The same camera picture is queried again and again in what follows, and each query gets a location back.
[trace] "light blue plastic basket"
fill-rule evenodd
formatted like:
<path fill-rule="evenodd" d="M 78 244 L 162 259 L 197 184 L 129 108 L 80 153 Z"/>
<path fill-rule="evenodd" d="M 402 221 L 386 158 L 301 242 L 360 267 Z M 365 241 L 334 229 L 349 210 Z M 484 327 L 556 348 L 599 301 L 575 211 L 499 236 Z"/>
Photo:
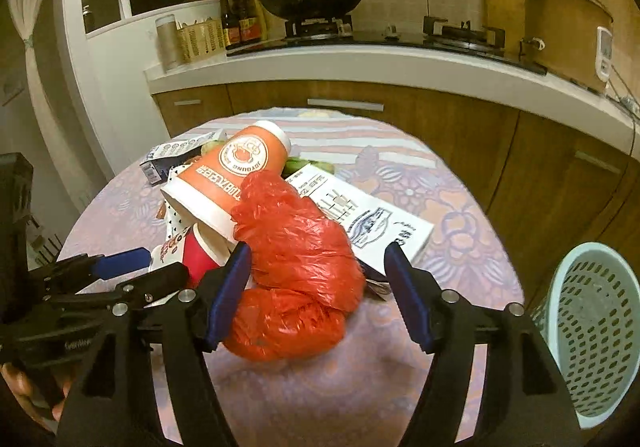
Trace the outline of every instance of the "light blue plastic basket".
<path fill-rule="evenodd" d="M 532 319 L 560 367 L 580 427 L 605 421 L 640 364 L 640 288 L 631 267 L 602 243 L 575 247 Z"/>

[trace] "gas stove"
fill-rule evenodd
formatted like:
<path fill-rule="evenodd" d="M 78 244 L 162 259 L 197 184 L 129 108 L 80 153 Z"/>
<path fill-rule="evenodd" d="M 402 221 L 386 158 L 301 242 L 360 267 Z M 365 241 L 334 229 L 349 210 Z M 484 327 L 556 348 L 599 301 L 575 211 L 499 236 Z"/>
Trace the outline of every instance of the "gas stove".
<path fill-rule="evenodd" d="M 286 41 L 333 39 L 351 37 L 351 16 L 342 18 L 285 21 Z"/>
<path fill-rule="evenodd" d="M 425 16 L 422 20 L 425 42 L 479 53 L 504 55 L 503 29 L 486 26 L 485 30 L 472 30 L 471 21 L 460 23 L 460 26 L 445 24 L 448 21 L 444 18 Z"/>
<path fill-rule="evenodd" d="M 317 20 L 305 23 L 287 23 L 287 37 L 270 40 L 238 48 L 227 56 L 247 55 L 267 50 L 302 48 L 320 45 L 385 45 L 408 48 L 424 48 L 458 53 L 497 61 L 510 66 L 526 69 L 539 75 L 546 74 L 546 68 L 536 63 L 521 61 L 517 54 L 504 51 L 504 30 L 485 27 L 472 30 L 470 23 L 462 26 L 448 25 L 444 18 L 425 16 L 423 34 L 398 34 L 390 25 L 386 32 L 351 31 L 351 17 L 341 20 Z"/>

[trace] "printed logo on cup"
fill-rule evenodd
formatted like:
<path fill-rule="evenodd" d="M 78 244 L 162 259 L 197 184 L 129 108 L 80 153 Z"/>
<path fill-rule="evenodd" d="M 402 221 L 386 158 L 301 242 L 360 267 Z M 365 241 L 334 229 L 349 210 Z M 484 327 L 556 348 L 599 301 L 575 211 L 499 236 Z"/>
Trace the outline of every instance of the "printed logo on cup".
<path fill-rule="evenodd" d="M 182 246 L 180 246 L 180 242 L 184 239 L 189 230 L 190 228 L 185 229 L 182 232 L 177 233 L 174 237 L 171 237 L 167 241 L 165 241 L 165 243 L 162 245 L 162 248 L 160 249 L 161 263 L 164 263 L 164 257 L 167 254 L 174 255 L 174 253 L 178 252 L 178 249 L 184 248 L 184 243 L 182 243 Z"/>
<path fill-rule="evenodd" d="M 269 159 L 267 145 L 256 135 L 242 135 L 227 142 L 218 155 L 220 164 L 228 172 L 246 176 L 262 169 Z"/>

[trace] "blue gripper pad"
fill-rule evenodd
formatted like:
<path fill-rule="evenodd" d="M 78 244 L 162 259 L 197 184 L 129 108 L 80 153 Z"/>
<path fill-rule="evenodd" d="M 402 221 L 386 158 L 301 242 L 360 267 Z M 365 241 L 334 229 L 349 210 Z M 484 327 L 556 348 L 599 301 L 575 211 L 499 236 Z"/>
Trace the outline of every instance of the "blue gripper pad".
<path fill-rule="evenodd" d="M 119 275 L 146 268 L 149 263 L 151 263 L 151 253 L 141 247 L 101 257 L 94 263 L 92 274 L 100 279 L 113 279 Z"/>
<path fill-rule="evenodd" d="M 394 293 L 402 320 L 411 340 L 420 345 L 422 351 L 433 351 L 433 337 L 429 331 L 429 301 L 418 294 L 414 272 L 431 276 L 429 272 L 414 269 L 396 242 L 385 249 L 385 274 Z"/>
<path fill-rule="evenodd" d="M 209 310 L 206 341 L 216 349 L 229 334 L 238 302 L 251 273 L 251 248 L 240 241 L 225 267 L 226 276 Z"/>

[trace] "tablecloth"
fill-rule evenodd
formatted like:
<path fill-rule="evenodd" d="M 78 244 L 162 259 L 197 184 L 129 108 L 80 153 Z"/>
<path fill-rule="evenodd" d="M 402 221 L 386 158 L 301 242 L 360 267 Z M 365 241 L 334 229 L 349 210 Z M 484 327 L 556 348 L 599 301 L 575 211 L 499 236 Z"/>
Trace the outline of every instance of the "tablecloth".
<path fill-rule="evenodd" d="M 232 135 L 260 119 L 273 120 L 287 132 L 292 156 L 332 162 L 342 180 L 434 223 L 414 265 L 432 272 L 442 288 L 497 309 L 523 301 L 508 257 L 473 196 L 424 143 L 393 126 L 329 110 L 270 108 L 211 120 L 186 135 L 219 128 Z M 61 257 L 151 249 L 162 243 L 164 222 L 155 217 L 161 199 L 159 188 L 149 186 L 139 165 L 132 164 L 87 207 Z M 91 290 L 113 284 L 96 283 Z M 459 440 L 473 434 L 485 358 L 486 348 L 476 347 Z M 164 433 L 179 441 L 160 347 L 152 362 Z M 344 340 L 323 355 L 251 363 L 222 345 L 206 354 L 240 447 L 396 446 L 430 362 L 409 339 L 396 303 L 373 298 L 363 300 L 348 318 Z"/>

